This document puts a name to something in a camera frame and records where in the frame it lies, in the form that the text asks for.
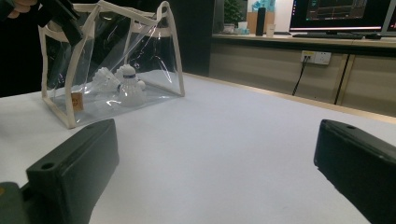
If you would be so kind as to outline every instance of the white table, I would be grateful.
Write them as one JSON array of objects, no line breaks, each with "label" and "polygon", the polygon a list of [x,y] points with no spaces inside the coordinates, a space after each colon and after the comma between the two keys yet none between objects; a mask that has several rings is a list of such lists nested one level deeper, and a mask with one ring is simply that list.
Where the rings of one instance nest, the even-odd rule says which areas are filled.
[{"label": "white table", "polygon": [[[185,87],[114,118],[120,165],[92,224],[368,223],[314,165],[318,127],[334,119],[396,145],[395,119],[195,76]],[[25,169],[79,129],[38,92],[0,99],[0,182],[24,185]]]}]

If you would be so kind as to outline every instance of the computer monitor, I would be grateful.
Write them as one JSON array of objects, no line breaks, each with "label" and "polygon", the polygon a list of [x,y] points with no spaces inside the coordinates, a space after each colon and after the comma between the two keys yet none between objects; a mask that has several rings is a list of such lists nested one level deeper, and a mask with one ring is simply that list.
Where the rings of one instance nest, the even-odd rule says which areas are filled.
[{"label": "computer monitor", "polygon": [[293,0],[290,32],[381,32],[391,0]]}]

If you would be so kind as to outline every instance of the potted plant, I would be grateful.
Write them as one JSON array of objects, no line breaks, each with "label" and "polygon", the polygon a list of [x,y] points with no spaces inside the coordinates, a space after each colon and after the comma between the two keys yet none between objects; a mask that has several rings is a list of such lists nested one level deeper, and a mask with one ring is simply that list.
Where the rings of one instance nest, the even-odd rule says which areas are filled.
[{"label": "potted plant", "polygon": [[237,0],[224,1],[224,32],[233,33],[235,25],[242,21],[241,6]]}]

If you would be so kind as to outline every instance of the clear plastic bag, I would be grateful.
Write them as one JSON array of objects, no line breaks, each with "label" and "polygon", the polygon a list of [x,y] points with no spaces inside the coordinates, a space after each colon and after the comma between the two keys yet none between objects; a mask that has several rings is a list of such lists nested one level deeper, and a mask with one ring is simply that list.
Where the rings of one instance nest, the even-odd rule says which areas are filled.
[{"label": "clear plastic bag", "polygon": [[[176,26],[167,2],[156,13],[106,1],[74,4],[74,9],[83,33],[74,47],[55,23],[39,28],[42,97],[67,128],[184,96]],[[140,92],[133,97],[143,104],[121,103],[127,67],[134,69]]]}]

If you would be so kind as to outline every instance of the black cable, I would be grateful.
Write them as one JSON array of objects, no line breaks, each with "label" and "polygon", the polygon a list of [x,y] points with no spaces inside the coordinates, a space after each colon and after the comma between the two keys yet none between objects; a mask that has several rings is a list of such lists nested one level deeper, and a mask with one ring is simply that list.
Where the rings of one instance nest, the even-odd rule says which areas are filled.
[{"label": "black cable", "polygon": [[346,57],[346,65],[344,66],[343,75],[341,76],[341,80],[338,85],[337,94],[335,95],[335,100],[334,100],[335,105],[337,105],[338,97],[340,96],[340,92],[341,92],[341,87],[343,86],[344,76],[345,76],[346,70],[347,70],[347,63],[349,62],[349,56],[350,56],[350,54],[348,54]]},{"label": "black cable", "polygon": [[293,91],[293,94],[292,94],[292,95],[294,95],[294,94],[296,93],[296,91],[297,91],[297,87],[298,87],[298,85],[300,84],[301,77],[303,76],[303,72],[304,72],[304,69],[305,69],[306,62],[308,62],[308,60],[309,60],[310,58],[311,58],[311,56],[305,56],[305,57],[304,57],[303,66],[301,67],[300,77],[298,78],[298,81],[297,81],[297,83],[296,83],[296,86],[294,87],[294,91]]}]

